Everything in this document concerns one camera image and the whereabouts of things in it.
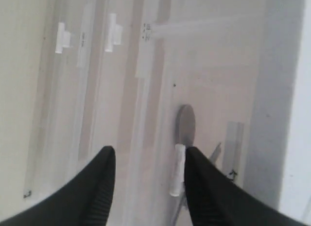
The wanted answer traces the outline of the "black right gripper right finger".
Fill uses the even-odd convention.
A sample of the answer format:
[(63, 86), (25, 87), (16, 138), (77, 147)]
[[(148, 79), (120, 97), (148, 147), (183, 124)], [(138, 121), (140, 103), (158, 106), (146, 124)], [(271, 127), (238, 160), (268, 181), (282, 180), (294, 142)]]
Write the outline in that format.
[(186, 149), (185, 194), (194, 226), (300, 226), (249, 195), (196, 147)]

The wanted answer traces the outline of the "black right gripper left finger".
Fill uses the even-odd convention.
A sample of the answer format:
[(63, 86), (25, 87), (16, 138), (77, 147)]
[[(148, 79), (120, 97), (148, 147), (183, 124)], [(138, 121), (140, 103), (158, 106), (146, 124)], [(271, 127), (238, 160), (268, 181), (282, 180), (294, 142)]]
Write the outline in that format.
[(2, 226), (104, 226), (115, 187), (115, 150), (103, 147), (66, 185)]

